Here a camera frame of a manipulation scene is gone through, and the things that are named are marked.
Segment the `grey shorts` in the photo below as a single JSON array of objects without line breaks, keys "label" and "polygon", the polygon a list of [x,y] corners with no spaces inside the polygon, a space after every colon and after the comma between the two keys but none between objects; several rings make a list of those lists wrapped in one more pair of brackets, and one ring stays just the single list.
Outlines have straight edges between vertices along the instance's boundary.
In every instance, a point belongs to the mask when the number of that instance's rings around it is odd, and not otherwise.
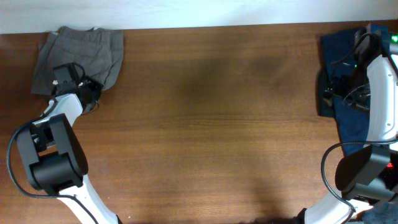
[{"label": "grey shorts", "polygon": [[100,82],[104,91],[108,90],[118,79],[123,57],[123,31],[63,26],[49,33],[45,43],[39,45],[30,92],[50,95],[55,80],[53,68],[72,62],[81,65],[86,76]]}]

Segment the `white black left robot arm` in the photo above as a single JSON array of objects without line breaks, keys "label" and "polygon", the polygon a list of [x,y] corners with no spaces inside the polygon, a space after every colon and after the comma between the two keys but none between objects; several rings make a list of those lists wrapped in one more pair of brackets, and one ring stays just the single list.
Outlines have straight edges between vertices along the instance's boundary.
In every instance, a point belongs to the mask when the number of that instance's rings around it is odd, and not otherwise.
[{"label": "white black left robot arm", "polygon": [[88,177],[88,161],[73,131],[81,115],[98,107],[103,85],[72,62],[53,68],[51,100],[38,117],[18,127],[16,144],[27,180],[42,198],[63,202],[81,223],[120,223]]}]

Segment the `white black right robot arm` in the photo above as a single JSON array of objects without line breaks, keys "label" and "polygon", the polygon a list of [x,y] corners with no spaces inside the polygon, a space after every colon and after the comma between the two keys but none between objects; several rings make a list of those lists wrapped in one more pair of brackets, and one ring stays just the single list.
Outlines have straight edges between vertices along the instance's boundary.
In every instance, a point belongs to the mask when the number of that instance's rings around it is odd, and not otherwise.
[{"label": "white black right robot arm", "polygon": [[369,24],[321,38],[318,114],[343,151],[334,184],[293,223],[397,222],[397,34]]}]

